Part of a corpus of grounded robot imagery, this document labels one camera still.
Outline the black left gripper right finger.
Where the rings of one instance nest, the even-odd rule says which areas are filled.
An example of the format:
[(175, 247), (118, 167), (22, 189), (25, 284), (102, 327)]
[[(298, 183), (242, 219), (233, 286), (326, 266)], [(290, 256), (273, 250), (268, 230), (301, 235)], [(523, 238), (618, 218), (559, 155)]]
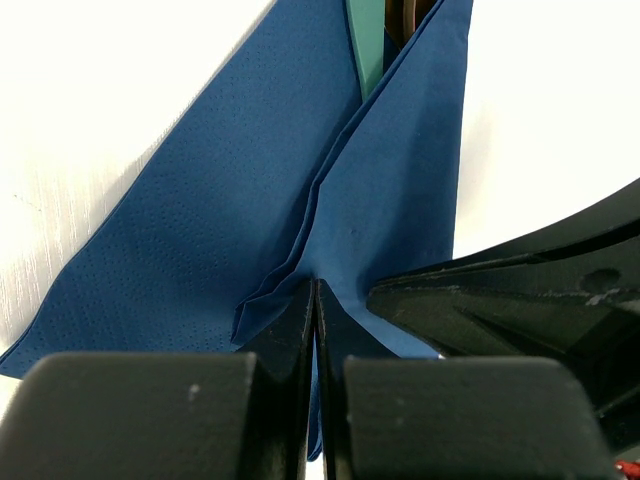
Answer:
[(402, 359), (315, 284), (329, 479), (613, 479), (586, 394), (536, 357)]

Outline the brown wooden spoon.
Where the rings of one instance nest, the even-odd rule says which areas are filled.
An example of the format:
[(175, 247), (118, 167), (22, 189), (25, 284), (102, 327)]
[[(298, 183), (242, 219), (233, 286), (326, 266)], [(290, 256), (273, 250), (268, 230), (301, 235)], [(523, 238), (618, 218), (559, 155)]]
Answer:
[(406, 45), (435, 4), (436, 0), (385, 1), (385, 29), (396, 47)]

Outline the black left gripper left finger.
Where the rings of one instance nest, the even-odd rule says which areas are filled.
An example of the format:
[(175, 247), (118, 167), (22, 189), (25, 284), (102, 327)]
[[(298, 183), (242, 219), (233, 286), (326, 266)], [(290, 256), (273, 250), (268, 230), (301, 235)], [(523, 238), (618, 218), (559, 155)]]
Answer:
[(228, 354), (39, 361), (1, 423), (5, 479), (300, 479), (314, 287)]

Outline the teal plastic knife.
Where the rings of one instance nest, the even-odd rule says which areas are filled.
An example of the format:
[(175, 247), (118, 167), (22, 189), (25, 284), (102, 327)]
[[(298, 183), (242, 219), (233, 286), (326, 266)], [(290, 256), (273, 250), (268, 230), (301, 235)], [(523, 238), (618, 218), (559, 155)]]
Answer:
[(383, 75), (385, 1), (346, 0), (345, 5), (361, 97), (365, 101)]

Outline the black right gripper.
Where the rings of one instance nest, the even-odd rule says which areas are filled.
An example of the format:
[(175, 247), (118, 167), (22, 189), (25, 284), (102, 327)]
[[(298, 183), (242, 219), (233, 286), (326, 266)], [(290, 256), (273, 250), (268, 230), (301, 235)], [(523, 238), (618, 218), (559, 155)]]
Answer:
[(640, 480), (640, 459), (639, 446), (635, 446), (625, 451), (619, 459), (615, 461), (615, 469), (620, 479)]

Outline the blue paper napkin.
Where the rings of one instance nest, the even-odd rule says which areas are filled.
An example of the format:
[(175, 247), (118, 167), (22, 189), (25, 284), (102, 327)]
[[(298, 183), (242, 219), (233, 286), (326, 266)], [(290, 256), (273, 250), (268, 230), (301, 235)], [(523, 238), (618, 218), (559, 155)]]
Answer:
[(402, 357), (434, 350), (366, 309), (379, 279), (451, 257), (472, 14), (439, 1), (367, 98), (345, 5), (279, 1), (67, 263), (3, 354), (228, 352), (308, 278)]

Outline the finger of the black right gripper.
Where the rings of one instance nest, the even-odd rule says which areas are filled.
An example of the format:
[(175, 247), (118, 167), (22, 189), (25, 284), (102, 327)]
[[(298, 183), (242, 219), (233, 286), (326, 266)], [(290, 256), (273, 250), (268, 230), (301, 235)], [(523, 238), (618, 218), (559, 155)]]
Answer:
[(556, 260), (608, 247), (639, 234), (639, 182), (540, 230), (449, 261), (447, 268), (506, 259)]
[(638, 446), (638, 222), (558, 249), (388, 278), (367, 308), (444, 356), (560, 362), (611, 450)]

